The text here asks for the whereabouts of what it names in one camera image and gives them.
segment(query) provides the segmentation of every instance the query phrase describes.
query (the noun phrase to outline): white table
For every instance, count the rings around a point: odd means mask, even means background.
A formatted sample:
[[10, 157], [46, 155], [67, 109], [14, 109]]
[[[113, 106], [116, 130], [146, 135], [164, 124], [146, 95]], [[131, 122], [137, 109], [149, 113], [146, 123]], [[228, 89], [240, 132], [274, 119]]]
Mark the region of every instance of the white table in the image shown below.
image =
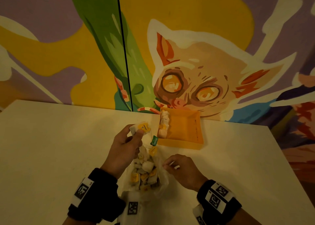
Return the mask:
[[[15, 101], [0, 113], [0, 224], [62, 224], [75, 189], [104, 162], [114, 135], [143, 120], [156, 134], [158, 115]], [[190, 156], [262, 224], [314, 225], [315, 209], [267, 127], [212, 120], [201, 125], [203, 149], [159, 146], [163, 156]], [[170, 178], [163, 198], [146, 208], [148, 224], [197, 224], [197, 203], [194, 191]]]

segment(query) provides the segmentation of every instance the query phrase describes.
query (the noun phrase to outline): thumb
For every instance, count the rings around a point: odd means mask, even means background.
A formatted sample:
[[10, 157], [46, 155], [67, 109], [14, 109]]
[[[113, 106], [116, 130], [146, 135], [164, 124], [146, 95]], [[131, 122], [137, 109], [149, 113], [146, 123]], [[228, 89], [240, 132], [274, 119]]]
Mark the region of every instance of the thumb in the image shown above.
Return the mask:
[[176, 173], [176, 169], [174, 169], [173, 167], [169, 165], [163, 165], [163, 168], [171, 175], [175, 175]]
[[130, 141], [131, 144], [133, 144], [134, 146], [137, 146], [140, 144], [140, 141], [142, 140], [143, 137], [143, 130], [137, 130], [136, 134], [134, 134], [132, 136], [132, 140]]

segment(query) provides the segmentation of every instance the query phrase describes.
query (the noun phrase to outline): black vertical line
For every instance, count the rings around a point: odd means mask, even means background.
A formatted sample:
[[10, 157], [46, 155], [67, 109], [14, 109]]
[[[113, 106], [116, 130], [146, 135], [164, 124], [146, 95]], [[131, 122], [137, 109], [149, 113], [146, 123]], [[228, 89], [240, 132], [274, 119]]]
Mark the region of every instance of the black vertical line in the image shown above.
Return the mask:
[[123, 29], [123, 20], [122, 20], [121, 11], [120, 11], [120, 1], [117, 0], [117, 2], [118, 2], [118, 11], [119, 11], [119, 20], [120, 20], [121, 36], [123, 37], [123, 46], [124, 46], [124, 53], [125, 53], [125, 61], [126, 61], [126, 69], [127, 69], [129, 93], [130, 93], [131, 110], [134, 111], [134, 107], [133, 107], [133, 104], [132, 104], [132, 96], [131, 96], [131, 87], [130, 87], [128, 63], [127, 63], [127, 52], [126, 52], [126, 45], [125, 45], [125, 37], [124, 37], [124, 29]]

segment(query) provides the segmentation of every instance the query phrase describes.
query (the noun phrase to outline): sleeve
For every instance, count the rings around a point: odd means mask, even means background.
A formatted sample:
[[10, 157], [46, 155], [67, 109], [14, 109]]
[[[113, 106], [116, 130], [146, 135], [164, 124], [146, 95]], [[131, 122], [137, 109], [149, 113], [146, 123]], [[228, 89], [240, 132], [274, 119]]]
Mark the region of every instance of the sleeve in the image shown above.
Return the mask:
[[200, 205], [194, 208], [193, 213], [199, 224], [226, 224], [242, 207], [230, 190], [214, 180], [203, 184], [197, 200]]
[[95, 168], [88, 178], [94, 183], [78, 207], [70, 205], [68, 216], [77, 221], [100, 223], [104, 219], [113, 222], [126, 206], [118, 197], [117, 179], [99, 168]]

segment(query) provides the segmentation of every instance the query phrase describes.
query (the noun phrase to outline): painted wall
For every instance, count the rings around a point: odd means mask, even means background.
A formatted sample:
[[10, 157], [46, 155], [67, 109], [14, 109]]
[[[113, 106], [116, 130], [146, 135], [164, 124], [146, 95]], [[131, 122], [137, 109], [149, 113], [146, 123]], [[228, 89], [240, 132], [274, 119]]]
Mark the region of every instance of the painted wall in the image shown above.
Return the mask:
[[0, 0], [0, 107], [172, 107], [267, 125], [315, 183], [315, 0], [119, 1]]

